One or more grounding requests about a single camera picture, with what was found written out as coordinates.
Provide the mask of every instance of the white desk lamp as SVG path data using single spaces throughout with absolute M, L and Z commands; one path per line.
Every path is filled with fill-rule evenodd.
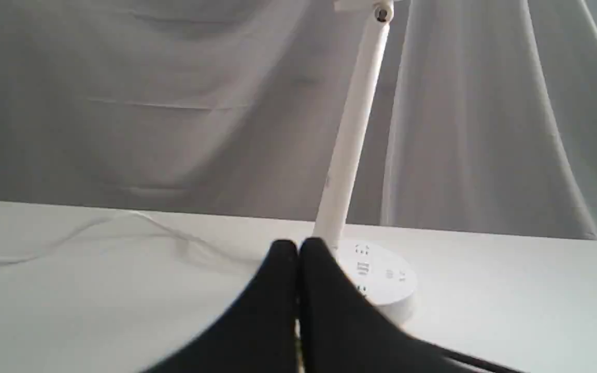
M 335 9 L 369 9 L 370 14 L 358 47 L 312 235 L 324 239 L 343 271 L 370 303 L 401 324 L 411 316 L 414 305 L 417 281 L 410 266 L 399 255 L 373 243 L 341 240 L 393 19 L 393 0 L 337 0 Z

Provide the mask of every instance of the white cable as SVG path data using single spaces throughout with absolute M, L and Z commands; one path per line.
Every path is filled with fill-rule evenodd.
M 47 245 L 44 250 L 41 250 L 40 253 L 26 255 L 26 256 L 19 256 L 19 257 L 0 255 L 0 264 L 17 264 L 17 263 L 29 262 L 30 260 L 35 260 L 35 259 L 38 259 L 41 257 L 45 257 L 46 255 L 49 255 L 50 253 L 59 249 L 62 244 L 69 241 L 70 239 L 75 238 L 82 232 L 88 231 L 92 227 L 99 226 L 100 224 L 105 224 L 107 222 L 111 222 L 113 220 L 116 220 L 119 218 L 125 218 L 125 217 L 138 217 L 146 222 L 151 223 L 152 225 L 154 225 L 156 227 L 159 227 L 160 229 L 162 229 L 163 231 L 166 231 L 167 233 L 169 233 L 171 236 L 173 236 L 175 238 L 182 239 L 184 241 L 191 241 L 191 242 L 199 243 L 202 246 L 204 246 L 205 248 L 209 248 L 211 251 L 218 253 L 222 257 L 225 257 L 229 260 L 233 260 L 234 262 L 247 262 L 248 264 L 254 264 L 254 265 L 259 264 L 259 260 L 251 260 L 251 259 L 233 257 L 233 256 L 223 252 L 222 250 L 220 250 L 218 247 L 214 246 L 213 244 L 208 243 L 207 241 L 205 241 L 197 236 L 193 236 L 192 234 L 181 232 L 178 229 L 175 229 L 170 226 L 166 226 L 165 224 L 158 222 L 156 219 L 150 217 L 149 215 L 144 214 L 139 211 L 125 211 L 125 212 L 122 212 L 119 214 L 109 215 L 108 217 L 95 218 L 93 220 L 90 220 L 89 222 L 86 222 L 85 224 L 83 224 L 81 226 L 75 227 L 75 229 L 73 229 L 66 236 L 64 236 L 64 238 L 60 238 L 57 241 L 54 241 L 53 243 Z

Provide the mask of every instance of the white curtain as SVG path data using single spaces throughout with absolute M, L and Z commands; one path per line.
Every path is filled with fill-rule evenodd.
M 313 220 L 363 17 L 0 0 L 0 200 Z M 397 3 L 349 221 L 597 239 L 597 2 Z

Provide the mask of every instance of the table surface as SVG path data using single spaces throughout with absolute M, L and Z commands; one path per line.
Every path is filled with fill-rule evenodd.
M 116 210 L 0 203 L 0 255 L 42 252 Z M 150 212 L 231 255 L 260 260 L 312 223 Z M 597 241 L 355 226 L 417 273 L 416 337 L 533 373 L 597 371 Z M 0 265 L 0 371 L 139 371 L 214 321 L 254 265 L 211 255 L 135 217 L 40 259 Z

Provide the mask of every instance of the lamp base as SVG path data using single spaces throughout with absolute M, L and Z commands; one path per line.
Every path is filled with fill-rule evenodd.
M 335 258 L 353 285 L 393 323 L 413 314 L 417 278 L 400 255 L 367 241 L 342 240 Z

